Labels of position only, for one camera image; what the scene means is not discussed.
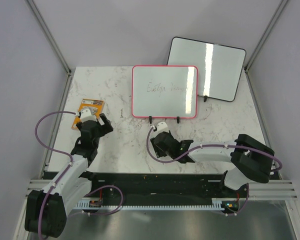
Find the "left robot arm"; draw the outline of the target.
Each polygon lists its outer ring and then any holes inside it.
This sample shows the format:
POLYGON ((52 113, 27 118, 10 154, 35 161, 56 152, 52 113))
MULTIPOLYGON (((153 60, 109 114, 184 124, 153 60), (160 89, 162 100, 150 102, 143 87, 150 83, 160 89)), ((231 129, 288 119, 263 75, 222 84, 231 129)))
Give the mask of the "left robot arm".
POLYGON ((104 113, 95 116, 81 110, 77 116, 80 137, 66 153, 69 161, 45 187, 32 190, 27 197, 24 228, 41 240, 59 237, 73 207, 84 196, 94 197, 100 191, 99 183, 91 179, 87 169, 98 154, 100 138, 114 128, 104 113))

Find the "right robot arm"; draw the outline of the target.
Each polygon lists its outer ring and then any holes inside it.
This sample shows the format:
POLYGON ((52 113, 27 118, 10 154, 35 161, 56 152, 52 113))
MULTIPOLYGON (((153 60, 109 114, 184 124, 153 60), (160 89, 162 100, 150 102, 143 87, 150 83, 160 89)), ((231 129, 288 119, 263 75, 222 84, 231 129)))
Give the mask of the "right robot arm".
POLYGON ((243 185, 255 182, 267 184, 273 162, 279 162, 275 152, 247 134, 239 134, 234 141, 222 143, 197 143, 194 140, 176 140, 169 131, 146 137, 147 152, 159 163, 225 162, 234 165, 226 170, 219 184, 225 197, 232 196, 243 185))

